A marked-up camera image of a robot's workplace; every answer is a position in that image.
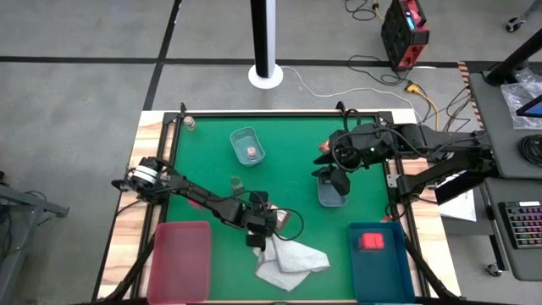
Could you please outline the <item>clear plastic bag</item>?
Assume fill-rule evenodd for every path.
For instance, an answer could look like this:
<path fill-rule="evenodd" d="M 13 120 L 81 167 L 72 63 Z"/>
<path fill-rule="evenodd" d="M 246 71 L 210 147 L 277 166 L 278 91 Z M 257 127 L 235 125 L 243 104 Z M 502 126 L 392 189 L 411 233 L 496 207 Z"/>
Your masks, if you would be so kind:
<path fill-rule="evenodd" d="M 515 130 L 542 130 L 542 118 L 516 116 L 523 105 L 542 94 L 542 74 L 530 68 L 512 71 L 512 83 L 501 85 L 501 93 Z"/>

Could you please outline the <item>large pink plastic bin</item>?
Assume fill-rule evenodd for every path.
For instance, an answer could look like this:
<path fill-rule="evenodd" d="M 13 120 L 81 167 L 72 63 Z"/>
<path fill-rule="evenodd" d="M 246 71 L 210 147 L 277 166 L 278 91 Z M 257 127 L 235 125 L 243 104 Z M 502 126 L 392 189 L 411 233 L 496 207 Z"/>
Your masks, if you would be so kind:
<path fill-rule="evenodd" d="M 162 223 L 147 289 L 151 305 L 204 302 L 210 293 L 212 231 L 205 221 Z"/>

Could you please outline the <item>backlit black keyboard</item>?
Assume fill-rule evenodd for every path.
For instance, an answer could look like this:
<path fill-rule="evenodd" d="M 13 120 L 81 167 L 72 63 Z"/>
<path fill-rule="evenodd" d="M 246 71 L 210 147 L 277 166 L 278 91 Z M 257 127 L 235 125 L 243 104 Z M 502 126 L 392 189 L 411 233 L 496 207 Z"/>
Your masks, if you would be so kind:
<path fill-rule="evenodd" d="M 500 202 L 498 206 L 516 249 L 542 248 L 542 202 Z"/>

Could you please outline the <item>grey keyboard desk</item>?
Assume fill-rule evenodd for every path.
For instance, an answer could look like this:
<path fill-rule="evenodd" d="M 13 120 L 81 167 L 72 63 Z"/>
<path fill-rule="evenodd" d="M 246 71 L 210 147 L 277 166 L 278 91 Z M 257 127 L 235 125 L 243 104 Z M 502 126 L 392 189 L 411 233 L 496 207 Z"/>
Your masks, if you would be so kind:
<path fill-rule="evenodd" d="M 500 202 L 542 202 L 542 180 L 488 178 L 481 192 L 493 230 L 492 246 L 499 268 L 512 272 L 517 280 L 542 282 L 542 248 L 516 249 L 498 206 Z"/>

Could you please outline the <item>large blue plastic bin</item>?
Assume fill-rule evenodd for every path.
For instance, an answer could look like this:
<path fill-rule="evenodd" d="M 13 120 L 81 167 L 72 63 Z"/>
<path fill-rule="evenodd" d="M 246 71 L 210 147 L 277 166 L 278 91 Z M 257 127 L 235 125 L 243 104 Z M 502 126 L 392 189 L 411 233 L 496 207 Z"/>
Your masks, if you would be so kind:
<path fill-rule="evenodd" d="M 384 235 L 385 248 L 362 250 L 365 232 Z M 355 298 L 362 305 L 410 304 L 415 301 L 405 239 L 401 226 L 388 223 L 351 223 L 347 240 Z"/>

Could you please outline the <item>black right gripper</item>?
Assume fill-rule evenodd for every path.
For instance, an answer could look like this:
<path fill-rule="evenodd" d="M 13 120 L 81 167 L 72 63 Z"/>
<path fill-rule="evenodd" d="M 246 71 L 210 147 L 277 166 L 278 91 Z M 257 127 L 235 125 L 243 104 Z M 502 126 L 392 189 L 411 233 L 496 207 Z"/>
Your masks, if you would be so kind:
<path fill-rule="evenodd" d="M 335 164 L 323 166 L 312 172 L 317 178 L 330 178 L 331 184 L 341 196 L 348 195 L 351 182 L 347 177 L 363 166 L 361 151 L 354 145 L 354 136 L 359 132 L 337 130 L 330 137 L 331 151 L 322 154 L 313 160 L 314 164 Z"/>

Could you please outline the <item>black slanted pole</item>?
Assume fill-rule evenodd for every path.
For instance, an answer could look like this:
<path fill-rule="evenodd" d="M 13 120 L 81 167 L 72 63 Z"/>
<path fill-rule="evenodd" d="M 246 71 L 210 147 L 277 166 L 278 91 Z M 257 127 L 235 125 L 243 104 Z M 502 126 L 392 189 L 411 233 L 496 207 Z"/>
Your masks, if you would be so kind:
<path fill-rule="evenodd" d="M 521 63 L 542 49 L 542 28 L 533 34 L 527 41 L 514 51 L 503 62 L 498 63 L 484 80 L 492 86 L 502 85 L 506 77 Z"/>

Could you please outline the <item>red-white hazard tape strip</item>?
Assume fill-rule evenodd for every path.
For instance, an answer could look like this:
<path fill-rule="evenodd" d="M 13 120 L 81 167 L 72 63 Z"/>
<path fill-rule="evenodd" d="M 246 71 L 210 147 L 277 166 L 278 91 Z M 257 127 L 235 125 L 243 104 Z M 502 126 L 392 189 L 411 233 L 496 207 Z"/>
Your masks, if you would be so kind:
<path fill-rule="evenodd" d="M 471 136 L 476 136 L 480 143 L 490 144 L 487 131 L 484 129 L 481 120 L 480 112 L 473 97 L 469 81 L 469 71 L 467 64 L 462 61 L 457 62 L 463 83 L 465 85 L 464 92 L 459 94 L 460 101 L 455 110 L 452 111 L 449 118 L 449 127 L 454 128 L 455 133 L 464 133 Z"/>

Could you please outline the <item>grey metal stand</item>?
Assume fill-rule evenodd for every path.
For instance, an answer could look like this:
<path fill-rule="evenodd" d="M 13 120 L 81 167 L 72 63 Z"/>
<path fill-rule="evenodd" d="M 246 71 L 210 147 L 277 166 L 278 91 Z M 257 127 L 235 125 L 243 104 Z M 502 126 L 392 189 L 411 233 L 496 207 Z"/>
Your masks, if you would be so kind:
<path fill-rule="evenodd" d="M 36 229 L 69 208 L 49 202 L 39 191 L 18 191 L 0 170 L 0 305 L 7 305 Z"/>

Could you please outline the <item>red and black equipment case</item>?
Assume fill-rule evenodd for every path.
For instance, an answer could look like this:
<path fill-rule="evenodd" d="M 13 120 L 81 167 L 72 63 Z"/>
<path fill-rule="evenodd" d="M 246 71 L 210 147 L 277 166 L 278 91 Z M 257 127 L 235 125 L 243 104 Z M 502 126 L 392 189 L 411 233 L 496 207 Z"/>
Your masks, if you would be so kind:
<path fill-rule="evenodd" d="M 392 0 L 381 26 L 384 50 L 394 71 L 412 69 L 429 43 L 427 18 L 418 0 Z"/>

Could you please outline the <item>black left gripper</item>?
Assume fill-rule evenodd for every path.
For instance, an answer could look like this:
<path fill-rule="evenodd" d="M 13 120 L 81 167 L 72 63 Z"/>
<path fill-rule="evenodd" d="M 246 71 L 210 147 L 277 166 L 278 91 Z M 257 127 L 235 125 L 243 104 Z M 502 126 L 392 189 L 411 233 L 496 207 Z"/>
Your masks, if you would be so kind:
<path fill-rule="evenodd" d="M 266 191 L 251 191 L 249 201 L 252 204 L 252 212 L 247 221 L 249 233 L 246 235 L 246 244 L 265 251 L 266 239 L 274 233 L 281 232 L 285 227 L 284 224 L 277 223 L 276 216 L 283 214 L 283 211 L 275 205 L 270 207 Z"/>

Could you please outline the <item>green felt table mat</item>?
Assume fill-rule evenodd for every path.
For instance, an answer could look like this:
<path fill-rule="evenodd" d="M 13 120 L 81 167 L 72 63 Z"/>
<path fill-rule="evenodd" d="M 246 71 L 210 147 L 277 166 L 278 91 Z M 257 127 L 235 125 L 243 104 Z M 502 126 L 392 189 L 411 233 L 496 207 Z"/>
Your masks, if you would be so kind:
<path fill-rule="evenodd" d="M 230 134 L 250 126 L 265 151 L 260 164 L 245 167 L 238 161 Z M 256 277 L 257 257 L 246 245 L 246 235 L 220 223 L 206 210 L 194 209 L 183 197 L 172 197 L 167 220 L 207 221 L 212 231 L 210 300 L 259 297 L 351 300 L 349 224 L 379 222 L 388 204 L 382 164 L 350 174 L 351 192 L 341 208 L 325 208 L 318 201 L 317 169 L 313 160 L 330 134 L 342 128 L 342 118 L 199 118 L 194 131 L 182 130 L 175 169 L 189 180 L 221 197 L 232 194 L 230 179 L 238 176 L 245 189 L 266 191 L 280 208 L 296 211 L 283 234 L 327 254 L 330 269 L 311 273 L 293 291 L 284 291 Z"/>

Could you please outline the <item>grey side table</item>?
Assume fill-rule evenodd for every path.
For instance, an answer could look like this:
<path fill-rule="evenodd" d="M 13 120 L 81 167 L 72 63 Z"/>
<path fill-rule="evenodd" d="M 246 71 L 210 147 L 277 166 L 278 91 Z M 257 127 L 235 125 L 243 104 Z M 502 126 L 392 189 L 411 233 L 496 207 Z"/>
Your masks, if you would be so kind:
<path fill-rule="evenodd" d="M 500 176 L 506 179 L 542 180 L 542 167 L 524 159 L 517 145 L 525 136 L 542 134 L 542 130 L 514 129 L 501 89 L 489 85 L 482 73 L 471 72 L 469 81 Z"/>

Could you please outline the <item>small grey-blue plastic basket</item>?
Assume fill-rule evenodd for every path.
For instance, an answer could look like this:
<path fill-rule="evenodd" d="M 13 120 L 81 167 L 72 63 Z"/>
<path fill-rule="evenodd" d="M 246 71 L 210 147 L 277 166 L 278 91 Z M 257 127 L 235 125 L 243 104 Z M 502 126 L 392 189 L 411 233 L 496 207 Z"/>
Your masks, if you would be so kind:
<path fill-rule="evenodd" d="M 325 208 L 340 208 L 347 204 L 346 196 L 341 196 L 329 180 L 317 178 L 318 201 Z"/>

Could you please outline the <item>white pole with round base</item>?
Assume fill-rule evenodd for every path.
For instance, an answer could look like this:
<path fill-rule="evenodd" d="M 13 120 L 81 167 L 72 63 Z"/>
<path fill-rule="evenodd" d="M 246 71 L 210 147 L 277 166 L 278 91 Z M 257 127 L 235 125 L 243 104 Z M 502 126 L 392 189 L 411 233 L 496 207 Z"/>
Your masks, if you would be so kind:
<path fill-rule="evenodd" d="M 283 80 L 283 70 L 276 64 L 276 0 L 250 0 L 254 65 L 248 80 L 256 88 L 269 90 Z"/>

